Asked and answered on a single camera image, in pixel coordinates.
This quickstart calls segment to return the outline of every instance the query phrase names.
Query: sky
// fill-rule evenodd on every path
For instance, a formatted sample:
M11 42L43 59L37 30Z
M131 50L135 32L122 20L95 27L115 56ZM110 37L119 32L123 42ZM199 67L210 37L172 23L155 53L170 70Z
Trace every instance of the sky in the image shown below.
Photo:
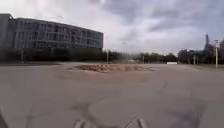
M1 0L0 13L104 33L104 49L176 54L224 38L223 0Z

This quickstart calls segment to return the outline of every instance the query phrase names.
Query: curved building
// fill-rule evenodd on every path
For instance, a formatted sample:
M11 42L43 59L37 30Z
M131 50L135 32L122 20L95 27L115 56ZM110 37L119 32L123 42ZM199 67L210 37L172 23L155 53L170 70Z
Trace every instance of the curved building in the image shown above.
M77 26L0 14L0 47L103 48L103 33Z

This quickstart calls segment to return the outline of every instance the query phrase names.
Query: road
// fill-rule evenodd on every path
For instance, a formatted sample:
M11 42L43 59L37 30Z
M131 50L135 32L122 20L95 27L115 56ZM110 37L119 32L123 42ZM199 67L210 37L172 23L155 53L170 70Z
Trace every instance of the road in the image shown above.
M185 65L94 73L55 66L1 66L0 110L10 128L72 128L83 119L122 128L223 128L224 72Z

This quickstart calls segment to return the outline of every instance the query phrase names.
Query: lamp post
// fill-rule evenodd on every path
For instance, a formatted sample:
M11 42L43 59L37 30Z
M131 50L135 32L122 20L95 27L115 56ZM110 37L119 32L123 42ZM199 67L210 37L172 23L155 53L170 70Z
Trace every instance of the lamp post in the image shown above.
M196 56L194 55L194 65L196 65Z
M219 48L220 42L218 40L214 40L214 46L215 46L215 67L218 68L219 63L219 57L218 57L218 48Z

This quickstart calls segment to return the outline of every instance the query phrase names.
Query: pole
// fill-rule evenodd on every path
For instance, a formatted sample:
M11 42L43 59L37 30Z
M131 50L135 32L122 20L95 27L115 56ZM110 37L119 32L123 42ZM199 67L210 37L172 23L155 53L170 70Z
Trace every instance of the pole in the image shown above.
M107 50L107 64L109 63L109 51Z
M194 56L194 65L196 64L196 57Z
M218 68L218 47L216 46L215 48L215 55L216 55L216 58L215 58L215 67Z
M219 41L218 40L214 40L214 45L215 45L215 67L218 68L218 63L219 63L219 57L218 57L218 45L219 45Z

